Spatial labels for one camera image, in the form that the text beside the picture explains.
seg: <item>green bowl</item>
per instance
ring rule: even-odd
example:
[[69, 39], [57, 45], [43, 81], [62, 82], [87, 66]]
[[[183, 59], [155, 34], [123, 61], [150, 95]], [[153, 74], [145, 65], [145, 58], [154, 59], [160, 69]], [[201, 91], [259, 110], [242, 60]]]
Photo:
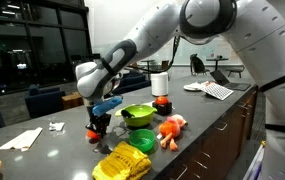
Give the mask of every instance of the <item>green bowl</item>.
[[154, 112], [157, 111], [154, 107], [148, 105], [130, 105], [121, 110], [126, 110], [130, 114], [134, 115], [134, 117], [131, 118], [126, 118], [122, 116], [124, 122], [128, 126], [132, 127], [142, 127], [149, 124], [153, 120]]
[[153, 148], [155, 135], [148, 129], [133, 131], [129, 136], [130, 144], [141, 152], [147, 152]]

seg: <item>wooden cabinet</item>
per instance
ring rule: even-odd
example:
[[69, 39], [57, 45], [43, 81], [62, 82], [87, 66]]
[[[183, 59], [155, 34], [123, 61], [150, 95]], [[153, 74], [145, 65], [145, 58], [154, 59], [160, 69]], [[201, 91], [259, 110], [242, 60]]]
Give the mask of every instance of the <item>wooden cabinet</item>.
[[250, 137], [257, 87], [250, 90], [183, 153], [164, 179], [223, 180]]

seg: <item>wall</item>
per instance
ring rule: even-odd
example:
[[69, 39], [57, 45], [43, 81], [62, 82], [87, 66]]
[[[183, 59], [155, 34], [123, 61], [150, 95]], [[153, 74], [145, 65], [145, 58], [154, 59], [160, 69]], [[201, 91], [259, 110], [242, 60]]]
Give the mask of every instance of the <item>wall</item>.
[[[116, 43], [120, 42], [137, 21], [158, 1], [156, 0], [85, 0], [85, 5], [89, 7], [88, 15], [91, 43], [94, 53], [101, 53], [102, 57]], [[269, 0], [280, 13], [285, 17], [285, 0]], [[229, 61], [221, 61], [219, 65], [240, 65], [239, 57], [234, 53], [231, 46], [222, 38], [215, 38], [212, 42], [195, 46], [184, 40], [180, 42], [174, 65], [189, 65], [189, 57], [193, 53], [198, 53], [202, 60], [215, 55], [228, 57]], [[158, 62], [172, 57], [172, 40], [164, 45], [157, 53], [148, 59], [155, 59]], [[213, 65], [214, 62], [204, 61], [205, 65]]]

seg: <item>notebook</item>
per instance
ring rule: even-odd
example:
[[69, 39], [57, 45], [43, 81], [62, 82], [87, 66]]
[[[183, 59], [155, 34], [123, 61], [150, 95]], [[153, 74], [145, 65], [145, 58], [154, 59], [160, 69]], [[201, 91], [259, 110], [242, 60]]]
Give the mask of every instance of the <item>notebook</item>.
[[232, 83], [219, 70], [210, 72], [210, 74], [214, 78], [216, 83], [218, 83], [219, 85], [224, 86], [228, 89], [245, 91], [251, 86], [251, 84], [247, 84], [247, 83]]

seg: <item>floor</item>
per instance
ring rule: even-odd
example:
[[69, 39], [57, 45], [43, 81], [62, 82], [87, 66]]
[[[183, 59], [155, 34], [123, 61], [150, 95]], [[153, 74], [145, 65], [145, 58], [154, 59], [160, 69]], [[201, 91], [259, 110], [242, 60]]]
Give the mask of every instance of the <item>floor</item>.
[[[206, 68], [209, 69], [210, 71], [214, 70], [214, 67], [206, 67]], [[219, 67], [219, 70], [221, 70], [225, 75], [228, 75], [228, 72], [225, 71], [225, 68], [226, 67], [221, 66]], [[189, 75], [190, 75], [190, 67], [172, 67], [169, 70], [169, 76], [171, 80]], [[249, 79], [251, 78], [251, 76], [245, 70], [242, 73], [242, 78]], [[59, 85], [58, 87], [64, 90], [66, 94], [71, 94], [72, 92], [77, 91], [76, 83], [63, 84]], [[20, 93], [0, 96], [0, 110], [2, 112], [3, 118], [5, 119], [7, 126], [30, 120], [24, 102], [24, 94], [25, 92], [20, 92]], [[260, 145], [261, 140], [265, 139], [264, 111], [265, 111], [265, 97], [263, 94], [259, 93], [251, 140], [248, 142], [246, 148], [241, 153], [241, 156], [238, 158], [237, 162], [230, 170], [229, 175], [227, 177], [228, 180], [238, 180], [244, 177], [245, 172], [249, 167], [254, 157], [254, 154]]]

